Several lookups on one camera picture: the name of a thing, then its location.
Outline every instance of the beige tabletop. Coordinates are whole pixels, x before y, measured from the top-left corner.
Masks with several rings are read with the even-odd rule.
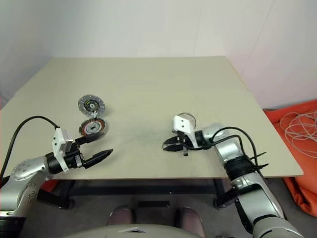
[[[88,119],[77,102],[86,94],[103,99],[109,131],[83,145],[85,158],[113,148],[98,165],[61,173],[60,179],[224,178],[213,149],[165,152],[162,143],[174,136],[172,119],[181,112],[196,117],[198,129],[219,122],[237,126],[252,137],[268,177],[303,172],[265,114],[225,57],[156,59],[52,59],[1,111],[2,162],[17,126],[27,117],[43,115],[80,136]],[[52,151],[53,127],[35,119],[16,140],[6,170]],[[243,138],[248,155],[253,156]]]

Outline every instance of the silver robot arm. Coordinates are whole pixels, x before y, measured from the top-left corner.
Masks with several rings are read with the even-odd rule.
[[[222,128],[223,125],[214,123],[195,131],[189,120],[175,116],[174,131],[178,134],[178,143],[167,146],[165,150],[180,151],[181,146],[185,150],[184,156],[187,156],[187,149],[209,149],[214,146],[231,180],[232,189],[228,193],[236,194],[235,205],[246,230],[254,238],[302,238],[298,230],[285,219],[259,167],[245,155],[234,136]]]
[[[55,174],[70,168],[89,168],[111,154],[106,150],[84,160],[80,145],[90,143],[102,136],[101,133],[73,140],[66,130],[56,128],[52,141],[53,152],[17,165],[9,178],[1,181],[0,188],[0,237],[18,237],[31,205],[35,202],[41,185]]]

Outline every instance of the gray carpet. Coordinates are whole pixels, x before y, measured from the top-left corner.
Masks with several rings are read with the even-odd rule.
[[[315,238],[317,234],[317,218],[303,213],[293,202],[285,184],[280,178],[268,180],[271,190],[284,208],[288,220],[305,236]],[[76,205],[72,210],[59,210],[45,204],[36,203],[30,211],[21,238],[57,238],[74,232],[83,231],[106,224],[111,211],[121,205],[136,207],[138,201],[169,200],[166,208],[137,208],[136,216],[139,223],[156,223],[173,225],[175,209],[184,206],[195,209],[201,216],[207,236],[218,235],[251,238],[236,212],[235,206],[216,210],[212,206],[210,195],[107,195],[77,196]]]

